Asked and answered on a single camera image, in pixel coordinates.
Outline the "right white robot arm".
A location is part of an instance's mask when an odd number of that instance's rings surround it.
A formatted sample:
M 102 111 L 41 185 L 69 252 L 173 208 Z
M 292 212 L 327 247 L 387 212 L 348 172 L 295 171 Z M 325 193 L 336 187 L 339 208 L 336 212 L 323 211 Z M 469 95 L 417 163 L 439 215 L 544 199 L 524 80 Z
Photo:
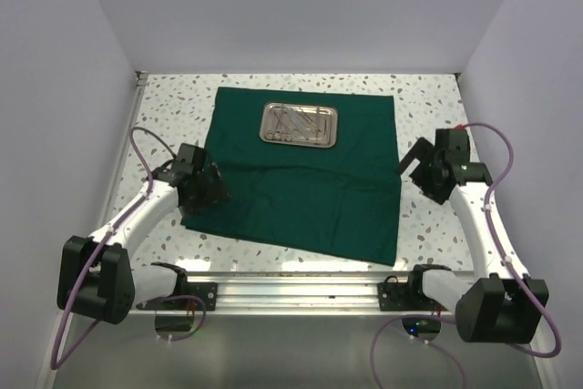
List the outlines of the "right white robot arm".
M 455 317 L 467 343 L 528 344 L 542 317 L 549 291 L 531 277 L 517 256 L 497 211 L 494 181 L 486 164 L 470 159 L 463 128 L 439 128 L 435 139 L 419 138 L 397 171 L 410 166 L 414 185 L 428 199 L 449 203 L 461 222 L 475 278 L 464 282 L 442 265 L 416 265 L 405 297 L 416 309 L 439 304 Z

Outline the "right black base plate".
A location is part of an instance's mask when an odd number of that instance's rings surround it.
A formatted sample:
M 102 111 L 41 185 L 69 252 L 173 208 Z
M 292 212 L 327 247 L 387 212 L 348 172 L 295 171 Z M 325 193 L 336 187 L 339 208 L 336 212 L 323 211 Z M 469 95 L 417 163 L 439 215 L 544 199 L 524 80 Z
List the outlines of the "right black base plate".
M 378 282 L 377 302 L 381 312 L 446 311 L 434 300 L 413 293 L 406 282 Z

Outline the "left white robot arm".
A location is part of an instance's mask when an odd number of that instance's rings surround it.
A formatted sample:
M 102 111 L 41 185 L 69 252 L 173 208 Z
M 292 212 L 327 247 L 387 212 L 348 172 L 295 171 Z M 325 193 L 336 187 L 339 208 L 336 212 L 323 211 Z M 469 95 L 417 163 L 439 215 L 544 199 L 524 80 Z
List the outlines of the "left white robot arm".
M 160 261 L 135 268 L 131 259 L 172 211 L 192 216 L 228 197 L 210 152 L 181 144 L 178 153 L 150 173 L 138 194 L 113 219 L 89 236 L 73 236 L 65 243 L 58 308 L 118 324 L 142 303 L 159 300 L 172 310 L 183 307 L 189 298 L 184 269 Z

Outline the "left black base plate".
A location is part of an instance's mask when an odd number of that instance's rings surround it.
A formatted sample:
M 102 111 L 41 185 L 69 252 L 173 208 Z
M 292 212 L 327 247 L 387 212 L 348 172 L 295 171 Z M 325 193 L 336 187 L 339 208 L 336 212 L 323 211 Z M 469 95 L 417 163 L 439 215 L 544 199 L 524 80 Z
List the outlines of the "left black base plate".
M 141 303 L 137 308 L 141 311 L 190 311 L 201 310 L 203 302 L 207 312 L 214 312 L 217 298 L 216 282 L 186 282 L 169 297 Z

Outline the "green surgical cloth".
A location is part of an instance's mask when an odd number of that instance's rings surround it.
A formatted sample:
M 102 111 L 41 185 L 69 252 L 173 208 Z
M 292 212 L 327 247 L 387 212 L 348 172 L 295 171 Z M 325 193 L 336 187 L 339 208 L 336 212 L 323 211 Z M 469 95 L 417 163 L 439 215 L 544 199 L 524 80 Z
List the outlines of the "green surgical cloth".
M 260 137 L 270 103 L 331 107 L 331 148 L 284 146 Z M 390 96 L 221 87 L 205 146 L 228 200 L 182 220 L 188 230 L 333 257 L 393 265 L 401 179 Z

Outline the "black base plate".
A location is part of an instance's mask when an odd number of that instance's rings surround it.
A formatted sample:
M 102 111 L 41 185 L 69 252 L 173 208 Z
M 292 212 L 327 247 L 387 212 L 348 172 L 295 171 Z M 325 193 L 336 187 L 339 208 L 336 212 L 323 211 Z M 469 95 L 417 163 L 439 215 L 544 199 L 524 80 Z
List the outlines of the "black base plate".
M 169 297 L 141 303 L 137 308 L 141 311 L 190 311 L 201 310 L 203 302 L 207 312 L 214 312 L 217 298 L 216 282 L 186 282 Z
M 413 293 L 406 282 L 378 282 L 377 302 L 381 312 L 446 311 L 434 300 Z

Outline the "aluminium rail frame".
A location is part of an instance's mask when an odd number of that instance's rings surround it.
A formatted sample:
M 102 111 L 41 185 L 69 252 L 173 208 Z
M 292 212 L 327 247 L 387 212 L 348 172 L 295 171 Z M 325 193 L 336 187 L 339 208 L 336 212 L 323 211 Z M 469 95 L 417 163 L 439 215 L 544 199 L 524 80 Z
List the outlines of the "aluminium rail frame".
M 219 87 L 391 96 L 398 145 L 409 149 L 435 128 L 465 122 L 456 78 L 405 74 L 152 74 L 138 80 L 138 137 L 152 165 L 162 141 L 203 140 Z M 433 345 L 406 337 L 381 312 L 376 285 L 403 280 L 418 262 L 447 265 L 469 278 L 470 253 L 451 208 L 405 185 L 398 259 L 393 267 L 347 261 L 184 230 L 178 213 L 145 240 L 136 262 L 168 261 L 219 297 L 203 328 L 167 343 L 155 312 L 101 324 L 44 388 L 552 388 L 548 361 L 502 345 L 463 343 L 447 325 Z

